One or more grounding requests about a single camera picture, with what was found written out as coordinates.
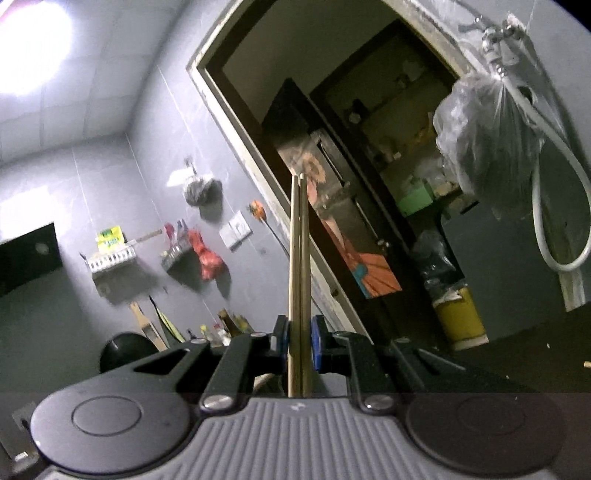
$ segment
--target black panel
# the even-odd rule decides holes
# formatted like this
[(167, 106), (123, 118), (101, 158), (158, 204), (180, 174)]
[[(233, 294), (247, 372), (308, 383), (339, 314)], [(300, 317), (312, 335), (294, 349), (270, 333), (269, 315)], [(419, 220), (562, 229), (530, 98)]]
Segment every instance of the black panel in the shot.
[(0, 244), (0, 297), (61, 266), (53, 223)]

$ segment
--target faucet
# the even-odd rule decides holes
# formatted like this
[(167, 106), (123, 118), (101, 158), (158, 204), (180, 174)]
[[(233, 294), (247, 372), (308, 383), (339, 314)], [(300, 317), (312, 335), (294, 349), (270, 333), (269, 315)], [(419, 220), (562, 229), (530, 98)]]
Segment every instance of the faucet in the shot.
[(486, 61), (489, 63), (491, 68), (504, 77), (507, 72), (506, 68), (501, 60), (501, 50), (499, 43), (501, 40), (507, 38), (513, 38), (514, 40), (520, 40), (525, 35), (525, 30), (519, 24), (508, 16), (503, 20), (501, 26), (495, 25), (492, 21), (487, 20), (482, 15), (478, 15), (474, 22), (469, 25), (459, 25), (458, 31), (460, 33), (467, 33), (472, 30), (481, 30), (482, 33), (482, 51), (484, 53)]

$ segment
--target ribbed gray plate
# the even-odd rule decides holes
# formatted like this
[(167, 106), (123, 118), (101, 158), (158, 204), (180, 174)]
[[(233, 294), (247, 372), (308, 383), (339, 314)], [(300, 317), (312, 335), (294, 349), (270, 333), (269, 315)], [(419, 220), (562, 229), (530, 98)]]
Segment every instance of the ribbed gray plate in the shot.
[[(75, 477), (46, 471), (40, 478), (72, 480)], [(365, 415), (351, 407), (345, 398), (253, 398), (239, 413), (206, 420), (175, 458), (130, 478), (469, 480), (476, 477), (435, 463), (413, 445), (395, 419)], [(557, 479), (548, 470), (520, 478)]]

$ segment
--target bottle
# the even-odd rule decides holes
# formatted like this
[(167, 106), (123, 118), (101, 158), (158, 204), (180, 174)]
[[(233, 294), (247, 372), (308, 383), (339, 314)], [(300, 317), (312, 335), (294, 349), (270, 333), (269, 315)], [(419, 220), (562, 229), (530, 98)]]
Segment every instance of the bottle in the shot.
[(232, 340), (232, 337), (230, 337), (230, 334), (226, 331), (226, 329), (222, 325), (220, 325), (218, 322), (214, 322), (213, 330), (215, 330), (215, 332), (217, 333), (217, 336), (220, 337), (220, 340), (222, 341), (224, 346), (230, 345), (230, 341)]
[(228, 331), (231, 337), (237, 337), (238, 335), (242, 335), (241, 330), (233, 322), (232, 318), (230, 317), (226, 309), (220, 310), (217, 313), (217, 316), (222, 321), (222, 324), (226, 326), (226, 330)]
[(238, 325), (238, 328), (240, 328), (243, 333), (254, 332), (251, 324), (248, 323), (248, 320), (246, 320), (242, 315), (234, 315), (234, 322), (236, 322), (236, 325)]
[(209, 328), (207, 328), (207, 325), (201, 325), (201, 333), (203, 337), (212, 344), (212, 347), (222, 346), (222, 341), (217, 335), (214, 335)]

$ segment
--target white cord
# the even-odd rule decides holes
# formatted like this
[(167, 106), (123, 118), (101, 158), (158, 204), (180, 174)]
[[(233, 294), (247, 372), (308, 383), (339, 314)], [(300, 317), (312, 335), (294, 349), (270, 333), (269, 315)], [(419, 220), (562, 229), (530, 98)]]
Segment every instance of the white cord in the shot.
[[(541, 116), (535, 108), (530, 104), (530, 102), (521, 94), (521, 92), (513, 85), (513, 83), (509, 80), (507, 76), (503, 77), (502, 79), (503, 84), (511, 94), (511, 96), (515, 99), (517, 105), (519, 105), (525, 114), (529, 116), (532, 121), (545, 133), (546, 137), (550, 139), (550, 141), (556, 145), (558, 150), (564, 155), (566, 160), (569, 162), (569, 165), (572, 167), (574, 172), (577, 174), (581, 185), (585, 190), (585, 195), (587, 196), (587, 202), (589, 203), (589, 211), (591, 212), (591, 181), (585, 170), (581, 166), (581, 163), (578, 161), (577, 157), (574, 156), (571, 149), (568, 145), (562, 140), (559, 134), (556, 133), (554, 128), (546, 121), (546, 119)], [(544, 221), (542, 219), (542, 202), (541, 202), (541, 187), (540, 187), (540, 163), (536, 163), (534, 168), (534, 174), (532, 177), (532, 193), (531, 193), (531, 203), (532, 208), (534, 211), (534, 229), (535, 229), (535, 238), (538, 241), (538, 247), (540, 249), (540, 253), (544, 258), (546, 264), (554, 271), (559, 273), (564, 272), (572, 272), (579, 268), (589, 257), (591, 253), (591, 225), (589, 225), (589, 237), (587, 238), (587, 243), (585, 244), (583, 251), (580, 255), (573, 260), (571, 263), (568, 264), (560, 264), (558, 263), (548, 248), (548, 243), (546, 243), (546, 237), (544, 234)]]

